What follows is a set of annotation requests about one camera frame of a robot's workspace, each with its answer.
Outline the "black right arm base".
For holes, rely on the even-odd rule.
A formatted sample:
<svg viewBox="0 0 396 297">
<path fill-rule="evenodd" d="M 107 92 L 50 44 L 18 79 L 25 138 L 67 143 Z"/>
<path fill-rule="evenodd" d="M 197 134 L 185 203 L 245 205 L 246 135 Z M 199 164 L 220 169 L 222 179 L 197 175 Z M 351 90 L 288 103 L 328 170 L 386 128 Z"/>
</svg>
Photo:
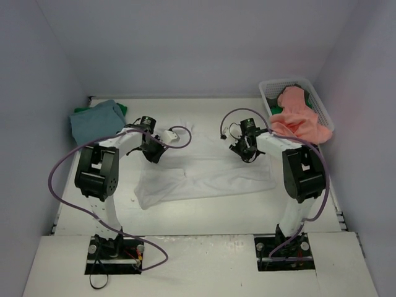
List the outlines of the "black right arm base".
<svg viewBox="0 0 396 297">
<path fill-rule="evenodd" d="M 306 233 L 299 235 L 273 256 L 270 253 L 280 245 L 275 235 L 255 236 L 254 245 L 259 272 L 291 272 L 316 268 Z"/>
</svg>

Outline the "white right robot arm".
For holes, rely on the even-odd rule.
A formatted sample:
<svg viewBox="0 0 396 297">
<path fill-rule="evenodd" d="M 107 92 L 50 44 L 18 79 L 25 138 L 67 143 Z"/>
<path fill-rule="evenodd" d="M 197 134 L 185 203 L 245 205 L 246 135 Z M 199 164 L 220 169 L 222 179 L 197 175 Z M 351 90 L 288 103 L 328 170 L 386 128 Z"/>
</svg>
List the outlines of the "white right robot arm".
<svg viewBox="0 0 396 297">
<path fill-rule="evenodd" d="M 277 224 L 273 246 L 279 254 L 289 254 L 296 247 L 294 237 L 301 234 L 304 220 L 325 189 L 321 158 L 313 145 L 260 129 L 252 118 L 241 121 L 236 129 L 230 128 L 227 135 L 233 138 L 230 150 L 244 162 L 254 161 L 259 155 L 270 155 L 281 161 L 288 202 Z"/>
</svg>

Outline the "white laundry basket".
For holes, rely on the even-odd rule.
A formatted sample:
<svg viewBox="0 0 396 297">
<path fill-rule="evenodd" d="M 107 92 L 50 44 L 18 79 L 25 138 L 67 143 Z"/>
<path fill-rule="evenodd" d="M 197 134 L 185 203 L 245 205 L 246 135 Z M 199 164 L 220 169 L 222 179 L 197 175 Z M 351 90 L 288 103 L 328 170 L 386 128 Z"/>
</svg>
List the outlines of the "white laundry basket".
<svg viewBox="0 0 396 297">
<path fill-rule="evenodd" d="M 318 115 L 319 123 L 333 132 L 335 130 L 333 121 L 322 103 L 322 100 L 317 94 L 312 83 L 304 77 L 264 80 L 259 83 L 259 91 L 264 102 L 264 108 L 267 116 L 269 117 L 273 115 L 271 108 L 274 108 L 277 105 L 277 98 L 284 88 L 294 85 L 300 86 L 306 93 L 308 93 L 308 95 L 306 95 L 306 101 L 309 103 L 311 109 Z"/>
</svg>

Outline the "grey-blue t shirt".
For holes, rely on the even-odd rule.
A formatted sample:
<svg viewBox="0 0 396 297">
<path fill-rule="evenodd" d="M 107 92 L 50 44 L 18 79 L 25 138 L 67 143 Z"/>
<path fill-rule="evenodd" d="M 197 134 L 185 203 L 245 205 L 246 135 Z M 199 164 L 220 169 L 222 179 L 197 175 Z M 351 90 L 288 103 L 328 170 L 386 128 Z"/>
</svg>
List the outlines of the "grey-blue t shirt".
<svg viewBox="0 0 396 297">
<path fill-rule="evenodd" d="M 119 117 L 112 109 L 115 104 L 114 100 L 108 100 L 90 110 L 69 116 L 72 136 L 77 145 L 113 136 L 126 125 L 125 117 Z"/>
</svg>

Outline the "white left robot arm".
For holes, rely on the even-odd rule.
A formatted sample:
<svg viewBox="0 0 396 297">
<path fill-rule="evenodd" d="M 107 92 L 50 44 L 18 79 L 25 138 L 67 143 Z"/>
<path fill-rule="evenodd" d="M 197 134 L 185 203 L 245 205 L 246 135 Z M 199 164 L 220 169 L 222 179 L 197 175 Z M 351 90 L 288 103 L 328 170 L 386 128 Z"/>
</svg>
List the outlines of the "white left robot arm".
<svg viewBox="0 0 396 297">
<path fill-rule="evenodd" d="M 111 260 L 121 257 L 124 251 L 120 233 L 123 228 L 114 203 L 120 159 L 140 151 L 146 160 L 158 163 L 167 146 L 178 138 L 171 130 L 155 135 L 155 125 L 155 119 L 144 116 L 139 124 L 128 124 L 115 136 L 87 145 L 80 153 L 74 183 L 98 217 L 95 241 L 102 244 L 101 252 Z"/>
</svg>

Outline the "white t shirt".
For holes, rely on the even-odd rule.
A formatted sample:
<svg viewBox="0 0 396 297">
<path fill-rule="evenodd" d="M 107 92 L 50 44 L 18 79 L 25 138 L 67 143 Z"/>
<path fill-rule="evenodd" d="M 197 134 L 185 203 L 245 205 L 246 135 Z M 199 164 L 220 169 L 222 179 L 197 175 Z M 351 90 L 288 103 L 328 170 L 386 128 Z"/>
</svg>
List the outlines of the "white t shirt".
<svg viewBox="0 0 396 297">
<path fill-rule="evenodd" d="M 196 129 L 193 123 L 169 123 L 179 136 L 175 149 L 167 150 L 158 163 L 142 159 L 134 189 L 146 210 L 160 202 L 250 194 L 273 189 L 277 183 L 270 158 L 259 156 L 243 162 L 226 142 Z"/>
</svg>

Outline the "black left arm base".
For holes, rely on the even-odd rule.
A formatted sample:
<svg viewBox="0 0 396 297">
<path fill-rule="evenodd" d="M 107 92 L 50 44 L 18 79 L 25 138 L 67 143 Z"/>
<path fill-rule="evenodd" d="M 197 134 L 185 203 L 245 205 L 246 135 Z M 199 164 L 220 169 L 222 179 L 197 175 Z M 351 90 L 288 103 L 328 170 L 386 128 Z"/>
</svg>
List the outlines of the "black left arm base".
<svg viewBox="0 0 396 297">
<path fill-rule="evenodd" d="M 119 251 L 114 254 L 110 248 L 91 237 L 85 264 L 86 275 L 140 275 L 145 244 L 131 238 L 124 238 Z"/>
</svg>

